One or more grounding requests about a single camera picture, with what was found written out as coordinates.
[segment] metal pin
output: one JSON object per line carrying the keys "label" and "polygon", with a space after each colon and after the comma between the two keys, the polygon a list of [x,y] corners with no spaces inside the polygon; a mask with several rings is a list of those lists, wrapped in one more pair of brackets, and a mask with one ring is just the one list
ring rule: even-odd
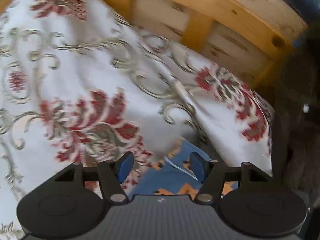
{"label": "metal pin", "polygon": [[110,199],[113,201],[113,202],[122,202],[126,199],[126,196],[123,195],[123,194],[113,194]]}
{"label": "metal pin", "polygon": [[213,197],[207,193],[200,194],[197,198],[201,202],[210,202],[213,199]]}
{"label": "metal pin", "polygon": [[303,112],[306,114],[309,112],[309,105],[308,104],[303,104],[303,108],[302,108]]}

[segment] white string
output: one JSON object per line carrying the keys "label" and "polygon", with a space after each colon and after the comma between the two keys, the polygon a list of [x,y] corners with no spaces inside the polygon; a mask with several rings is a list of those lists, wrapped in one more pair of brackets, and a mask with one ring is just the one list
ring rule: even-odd
{"label": "white string", "polygon": [[182,171],[182,172],[188,174],[190,177],[192,177],[192,178],[194,178],[196,181],[198,181],[198,179],[197,179],[195,176],[193,176],[193,175],[190,174],[189,172],[185,171],[184,169],[180,168],[179,166],[173,164],[172,161],[170,161],[170,160],[168,159],[168,157],[164,157],[164,160],[165,160],[167,163],[169,163],[171,166],[173,166],[174,168],[176,168],[176,169],[178,169],[179,171]]}

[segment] gray textured surface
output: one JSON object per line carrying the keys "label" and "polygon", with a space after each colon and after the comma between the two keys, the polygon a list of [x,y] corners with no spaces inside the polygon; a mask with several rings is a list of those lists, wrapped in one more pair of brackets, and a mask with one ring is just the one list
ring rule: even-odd
{"label": "gray textured surface", "polygon": [[[92,231],[72,240],[248,240],[225,225],[212,207],[189,196],[136,196],[125,206],[112,207]],[[299,240],[296,235],[285,240]],[[38,240],[27,236],[25,240]]]}

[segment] red floral pattern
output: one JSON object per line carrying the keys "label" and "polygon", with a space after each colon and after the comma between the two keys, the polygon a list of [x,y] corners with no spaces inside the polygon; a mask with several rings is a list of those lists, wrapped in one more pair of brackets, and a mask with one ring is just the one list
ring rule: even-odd
{"label": "red floral pattern", "polygon": [[30,9],[39,11],[37,18],[46,17],[51,12],[72,15],[83,21],[87,18],[86,3],[83,0],[36,0]]}
{"label": "red floral pattern", "polygon": [[98,182],[96,181],[85,181],[84,186],[86,189],[95,191],[95,189],[98,187]]}
{"label": "red floral pattern", "polygon": [[25,90],[25,73],[23,71],[13,71],[9,76],[9,85],[13,91],[20,92],[21,90]]}
{"label": "red floral pattern", "polygon": [[213,71],[204,68],[197,73],[195,82],[205,91],[212,93],[218,101],[226,103],[236,111],[236,118],[248,122],[249,128],[242,131],[248,141],[259,141],[266,133],[267,120],[258,104],[258,99],[251,89],[236,79],[224,68],[213,65]]}
{"label": "red floral pattern", "polygon": [[128,189],[140,180],[151,167],[139,128],[124,120],[124,93],[120,89],[108,104],[103,91],[91,91],[92,100],[79,99],[71,111],[64,109],[64,102],[56,99],[52,103],[41,101],[40,109],[47,128],[46,137],[52,146],[59,148],[56,159],[60,162],[82,162],[87,166],[105,160],[117,160],[127,151],[134,154],[134,167],[122,184]]}

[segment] white logo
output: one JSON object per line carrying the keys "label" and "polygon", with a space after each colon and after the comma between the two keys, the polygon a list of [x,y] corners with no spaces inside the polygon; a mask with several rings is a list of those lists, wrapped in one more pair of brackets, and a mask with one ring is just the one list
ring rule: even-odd
{"label": "white logo", "polygon": [[165,199],[162,197],[162,198],[159,198],[157,201],[162,202],[162,201],[165,201]]}

